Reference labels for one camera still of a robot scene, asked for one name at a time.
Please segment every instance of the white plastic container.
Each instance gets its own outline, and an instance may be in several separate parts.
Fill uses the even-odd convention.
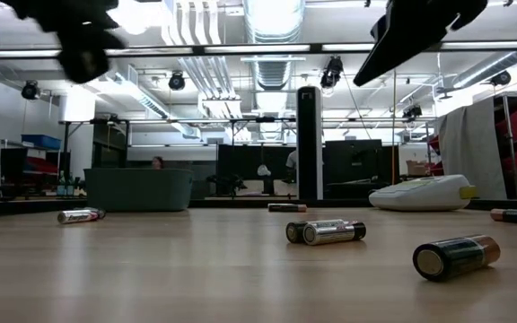
[[[476,188],[463,175],[414,179],[377,190],[370,203],[394,211],[451,211],[466,207]]]

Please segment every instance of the robotic arm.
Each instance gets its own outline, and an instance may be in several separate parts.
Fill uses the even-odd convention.
[[[68,79],[86,83],[109,70],[105,49],[126,46],[108,32],[118,27],[107,11],[118,0],[4,0],[17,18],[34,19],[44,32],[55,32],[62,51],[57,57]]]

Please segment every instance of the cardboard box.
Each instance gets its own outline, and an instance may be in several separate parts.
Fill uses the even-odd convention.
[[[428,166],[426,161],[406,161],[408,167],[408,175],[426,176],[428,174]]]

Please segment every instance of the blue bin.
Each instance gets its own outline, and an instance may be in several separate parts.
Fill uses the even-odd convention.
[[[61,150],[61,140],[48,135],[22,135],[22,141],[39,148]]]

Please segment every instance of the table surface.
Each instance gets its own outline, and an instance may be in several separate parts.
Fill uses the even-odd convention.
[[[288,244],[285,225],[364,221],[360,242]],[[422,243],[484,233],[492,268],[444,284],[412,266]],[[488,212],[193,209],[108,214],[58,225],[55,214],[0,217],[0,322],[517,323],[517,224]]]

